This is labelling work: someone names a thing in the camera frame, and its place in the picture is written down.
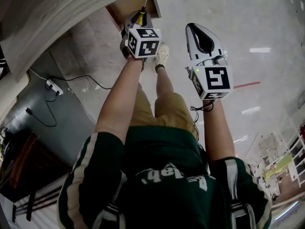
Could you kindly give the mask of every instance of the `white floor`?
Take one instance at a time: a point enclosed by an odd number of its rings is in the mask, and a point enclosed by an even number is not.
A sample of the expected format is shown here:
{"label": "white floor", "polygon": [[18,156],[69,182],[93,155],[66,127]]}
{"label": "white floor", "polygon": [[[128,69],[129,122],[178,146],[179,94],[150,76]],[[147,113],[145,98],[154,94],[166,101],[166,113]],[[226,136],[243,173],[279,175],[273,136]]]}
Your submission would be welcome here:
{"label": "white floor", "polygon": [[[154,19],[153,24],[162,30],[163,39],[170,47],[167,72],[175,91],[188,106],[201,105],[184,69],[190,60],[185,39],[185,26],[190,22],[207,27],[221,39],[228,64],[234,70],[234,85],[261,82],[236,89],[223,100],[238,156],[249,163],[257,161],[262,155],[258,147],[260,136],[269,135],[278,127],[283,109],[289,115],[297,111],[298,96],[305,89],[305,50],[301,47],[305,14],[301,0],[158,0],[158,3],[162,18]],[[119,50],[120,33],[105,10],[95,12],[75,26],[72,34],[87,64],[83,72],[111,87],[125,59]],[[267,49],[251,52],[253,48]],[[156,93],[152,86],[156,74],[149,63],[140,82],[153,108]],[[109,91],[88,80],[70,86],[97,120]],[[203,144],[202,114],[198,126]]]}

